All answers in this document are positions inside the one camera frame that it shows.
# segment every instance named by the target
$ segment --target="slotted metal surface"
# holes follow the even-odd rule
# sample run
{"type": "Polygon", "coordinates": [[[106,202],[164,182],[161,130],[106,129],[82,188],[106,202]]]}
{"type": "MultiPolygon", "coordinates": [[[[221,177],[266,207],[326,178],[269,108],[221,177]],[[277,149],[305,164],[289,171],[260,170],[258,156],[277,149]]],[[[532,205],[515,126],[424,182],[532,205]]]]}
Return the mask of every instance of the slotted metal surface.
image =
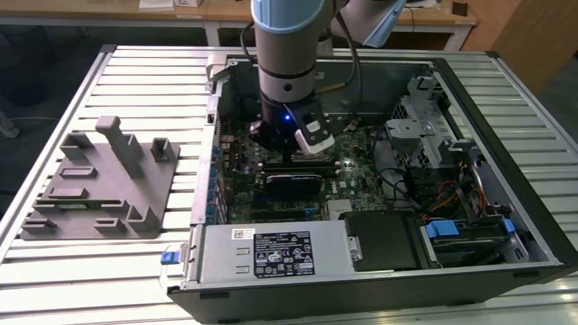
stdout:
{"type": "MultiPolygon", "coordinates": [[[[10,214],[0,223],[5,244],[0,256],[0,318],[3,324],[197,324],[170,301],[165,286],[181,281],[182,267],[162,274],[160,254],[189,238],[194,202],[198,150],[209,103],[208,57],[213,53],[242,54],[234,48],[119,47],[102,54],[81,92],[59,124],[58,133],[93,132],[101,115],[123,118],[122,129],[141,142],[168,137],[182,145],[178,174],[164,221],[164,234],[154,240],[70,240],[25,242],[14,239],[31,210],[34,198],[49,184],[47,177],[63,158],[54,136],[27,179],[10,214]]],[[[346,56],[346,51],[337,55],[346,56]]],[[[519,162],[567,234],[578,245],[578,155],[576,144],[500,61],[484,53],[365,50],[365,56],[445,57],[483,113],[519,162]]],[[[469,132],[452,109],[465,136],[469,132]]],[[[360,313],[273,324],[428,324],[527,323],[578,321],[578,279],[573,276],[527,286],[465,307],[433,307],[382,313],[360,313]]]]}

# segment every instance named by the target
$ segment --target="wooden table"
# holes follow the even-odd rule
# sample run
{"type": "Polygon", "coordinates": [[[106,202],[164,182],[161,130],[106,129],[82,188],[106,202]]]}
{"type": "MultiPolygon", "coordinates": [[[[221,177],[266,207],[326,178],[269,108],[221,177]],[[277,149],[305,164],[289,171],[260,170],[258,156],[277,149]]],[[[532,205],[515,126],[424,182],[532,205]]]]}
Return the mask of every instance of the wooden table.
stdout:
{"type": "Polygon", "coordinates": [[[139,0],[0,0],[0,24],[204,27],[208,9],[209,0],[172,12],[139,12],[139,0]]]}
{"type": "MultiPolygon", "coordinates": [[[[208,38],[210,46],[220,46],[220,28],[244,28],[252,21],[250,0],[210,0],[208,9],[208,38]]],[[[442,7],[449,8],[449,0],[444,0],[442,7]]],[[[479,24],[477,17],[469,13],[468,17],[448,14],[438,9],[414,9],[400,17],[396,32],[449,33],[447,51],[460,51],[472,28],[479,24]]]]}
{"type": "MultiPolygon", "coordinates": [[[[250,21],[250,0],[205,0],[198,8],[139,12],[139,0],[0,0],[0,24],[115,27],[202,27],[210,46],[220,46],[220,29],[242,28],[250,21]]],[[[460,50],[471,29],[468,17],[437,9],[404,12],[396,32],[449,33],[447,50],[460,50]]]]}

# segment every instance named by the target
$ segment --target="barcode sticker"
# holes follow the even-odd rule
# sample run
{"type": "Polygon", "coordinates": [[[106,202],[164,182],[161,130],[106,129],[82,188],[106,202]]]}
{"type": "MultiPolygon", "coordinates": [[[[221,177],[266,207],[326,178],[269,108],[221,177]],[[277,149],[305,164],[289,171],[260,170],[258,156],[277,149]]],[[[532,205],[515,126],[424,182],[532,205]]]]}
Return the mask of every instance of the barcode sticker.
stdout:
{"type": "Polygon", "coordinates": [[[233,239],[253,239],[253,235],[256,235],[256,228],[248,229],[234,229],[232,234],[233,239]]]}

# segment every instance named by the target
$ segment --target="blue latch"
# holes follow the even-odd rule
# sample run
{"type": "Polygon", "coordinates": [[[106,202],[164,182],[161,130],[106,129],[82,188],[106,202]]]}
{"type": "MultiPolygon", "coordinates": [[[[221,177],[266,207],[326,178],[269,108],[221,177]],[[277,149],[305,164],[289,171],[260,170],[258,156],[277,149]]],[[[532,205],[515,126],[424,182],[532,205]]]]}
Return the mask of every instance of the blue latch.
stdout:
{"type": "Polygon", "coordinates": [[[516,227],[515,227],[513,221],[511,219],[505,219],[503,222],[505,223],[505,228],[507,228],[508,233],[511,235],[515,234],[516,233],[516,227]]]}
{"type": "Polygon", "coordinates": [[[161,253],[161,264],[162,265],[174,265],[180,264],[180,256],[181,253],[177,252],[162,252],[161,253]]]}
{"type": "Polygon", "coordinates": [[[459,236],[460,231],[456,222],[452,220],[437,220],[426,225],[426,232],[430,238],[444,236],[459,236]]]}

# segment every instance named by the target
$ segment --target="warning label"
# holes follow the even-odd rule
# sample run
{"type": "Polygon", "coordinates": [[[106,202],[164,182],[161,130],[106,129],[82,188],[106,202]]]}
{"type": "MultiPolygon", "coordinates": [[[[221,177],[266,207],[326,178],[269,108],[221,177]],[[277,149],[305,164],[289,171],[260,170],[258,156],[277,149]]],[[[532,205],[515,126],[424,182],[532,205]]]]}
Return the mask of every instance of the warning label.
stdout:
{"type": "Polygon", "coordinates": [[[280,278],[316,274],[314,250],[309,232],[254,234],[256,276],[280,278]]]}

